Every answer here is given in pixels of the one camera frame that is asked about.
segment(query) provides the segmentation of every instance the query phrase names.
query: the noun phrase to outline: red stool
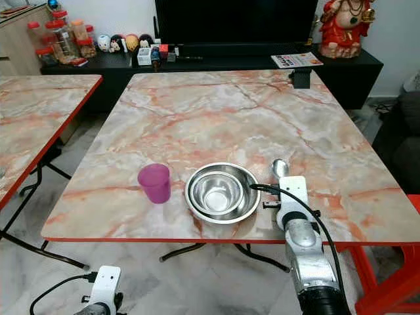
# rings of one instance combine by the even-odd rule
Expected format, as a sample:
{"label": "red stool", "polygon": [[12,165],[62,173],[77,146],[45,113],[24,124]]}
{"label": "red stool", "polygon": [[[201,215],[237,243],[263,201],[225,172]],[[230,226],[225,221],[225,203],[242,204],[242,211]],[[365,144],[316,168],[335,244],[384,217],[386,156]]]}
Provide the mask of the red stool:
{"label": "red stool", "polygon": [[[420,213],[420,195],[408,195],[408,198]],[[410,297],[420,293],[420,246],[401,246],[403,267],[379,285],[363,247],[337,246],[338,251],[345,249],[353,257],[365,293],[356,303],[358,315],[420,313],[420,303],[406,303]]]}

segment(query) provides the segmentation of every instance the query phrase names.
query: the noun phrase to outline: magazine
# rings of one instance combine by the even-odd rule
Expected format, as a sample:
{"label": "magazine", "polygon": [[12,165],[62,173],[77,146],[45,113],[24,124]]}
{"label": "magazine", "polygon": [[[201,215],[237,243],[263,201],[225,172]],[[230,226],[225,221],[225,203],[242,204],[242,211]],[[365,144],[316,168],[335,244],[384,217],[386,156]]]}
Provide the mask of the magazine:
{"label": "magazine", "polygon": [[323,65],[311,52],[304,54],[279,54],[278,56],[271,56],[271,59],[274,60],[280,69]]}

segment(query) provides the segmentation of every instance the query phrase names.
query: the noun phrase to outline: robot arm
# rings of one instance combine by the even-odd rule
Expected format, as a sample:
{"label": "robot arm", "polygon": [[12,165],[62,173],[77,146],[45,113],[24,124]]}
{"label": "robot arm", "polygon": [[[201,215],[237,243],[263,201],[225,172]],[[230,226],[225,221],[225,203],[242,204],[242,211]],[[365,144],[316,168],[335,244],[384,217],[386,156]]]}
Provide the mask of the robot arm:
{"label": "robot arm", "polygon": [[[308,203],[306,180],[302,176],[280,177],[280,188]],[[347,313],[335,273],[324,255],[322,239],[314,217],[293,198],[280,194],[278,226],[285,232],[286,255],[303,315]]]}
{"label": "robot arm", "polygon": [[117,310],[123,301],[123,294],[116,294],[120,275],[119,267],[100,267],[91,296],[82,299],[83,302],[88,302],[88,305],[74,315],[118,315]]}

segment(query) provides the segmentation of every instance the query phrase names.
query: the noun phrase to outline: pink cup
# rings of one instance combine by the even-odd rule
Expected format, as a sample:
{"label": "pink cup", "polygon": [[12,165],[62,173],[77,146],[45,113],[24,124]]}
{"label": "pink cup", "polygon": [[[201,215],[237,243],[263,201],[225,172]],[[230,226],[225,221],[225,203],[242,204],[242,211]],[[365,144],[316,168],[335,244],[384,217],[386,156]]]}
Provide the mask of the pink cup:
{"label": "pink cup", "polygon": [[153,203],[164,203],[171,197],[169,169],[163,164],[149,164],[141,169],[138,183]]}

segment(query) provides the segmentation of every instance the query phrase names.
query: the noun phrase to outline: plastic container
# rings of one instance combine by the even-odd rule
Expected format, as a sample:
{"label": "plastic container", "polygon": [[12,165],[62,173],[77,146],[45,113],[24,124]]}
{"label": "plastic container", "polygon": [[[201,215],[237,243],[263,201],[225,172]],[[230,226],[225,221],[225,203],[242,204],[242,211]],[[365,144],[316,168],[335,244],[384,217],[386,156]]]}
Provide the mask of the plastic container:
{"label": "plastic container", "polygon": [[28,36],[31,40],[33,49],[42,49],[45,48],[42,38],[43,38],[44,30],[39,25],[38,22],[29,22],[28,23]]}
{"label": "plastic container", "polygon": [[73,32],[63,20],[47,22],[45,27],[52,31],[56,38],[56,44],[59,45],[62,51],[62,54],[58,56],[58,61],[60,61],[60,63],[69,64],[73,59],[79,58],[79,51],[75,44]]}
{"label": "plastic container", "polygon": [[46,47],[51,47],[54,51],[55,58],[61,60],[64,58],[63,50],[61,49],[60,44],[58,43],[57,37],[53,32],[47,29],[47,32],[43,36],[43,44]]}
{"label": "plastic container", "polygon": [[72,30],[78,41],[83,41],[89,37],[82,19],[72,21]]}
{"label": "plastic container", "polygon": [[153,203],[164,203],[171,197],[169,169],[163,164],[149,164],[142,168],[137,176],[149,200]]}
{"label": "plastic container", "polygon": [[58,64],[52,47],[36,49],[35,53],[44,67],[51,67]]}
{"label": "plastic container", "polygon": [[93,25],[86,24],[85,26],[88,37],[90,37],[93,40],[93,45],[95,47],[98,47],[98,43],[96,42],[95,29],[93,28]]}
{"label": "plastic container", "polygon": [[80,54],[83,58],[91,58],[96,56],[95,45],[93,45],[93,39],[88,37],[81,41],[77,41],[79,45]]}
{"label": "plastic container", "polygon": [[51,14],[55,20],[63,20],[65,24],[68,24],[67,11],[64,11],[64,10],[52,11]]}

